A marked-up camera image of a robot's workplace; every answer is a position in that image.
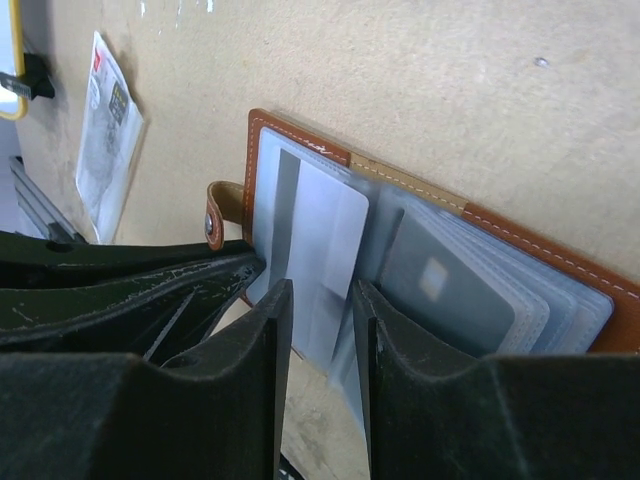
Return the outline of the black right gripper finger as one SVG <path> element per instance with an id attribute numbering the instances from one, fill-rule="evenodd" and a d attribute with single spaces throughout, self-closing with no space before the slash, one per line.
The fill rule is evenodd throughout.
<path id="1" fill-rule="evenodd" d="M 205 340 L 264 270 L 242 240 L 117 246 L 1 235 L 1 351 L 132 353 L 162 365 Z"/>

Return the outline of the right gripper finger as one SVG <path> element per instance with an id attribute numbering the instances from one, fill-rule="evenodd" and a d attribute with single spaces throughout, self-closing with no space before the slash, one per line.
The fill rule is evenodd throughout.
<path id="1" fill-rule="evenodd" d="M 635 479 L 635 355 L 471 357 L 353 288 L 375 479 Z"/>
<path id="2" fill-rule="evenodd" d="M 1 358 L 5 479 L 273 479 L 293 285 L 155 366 L 139 356 Z"/>

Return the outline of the brown leather card holder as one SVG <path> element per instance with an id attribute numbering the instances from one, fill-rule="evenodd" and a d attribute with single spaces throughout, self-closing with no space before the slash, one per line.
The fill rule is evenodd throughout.
<path id="1" fill-rule="evenodd" d="M 353 353 L 357 280 L 472 356 L 635 353 L 639 288 L 493 212 L 262 109 L 245 178 L 207 189 L 206 235 L 239 224 L 266 262 L 258 300 L 294 283 L 294 348 L 327 369 Z"/>

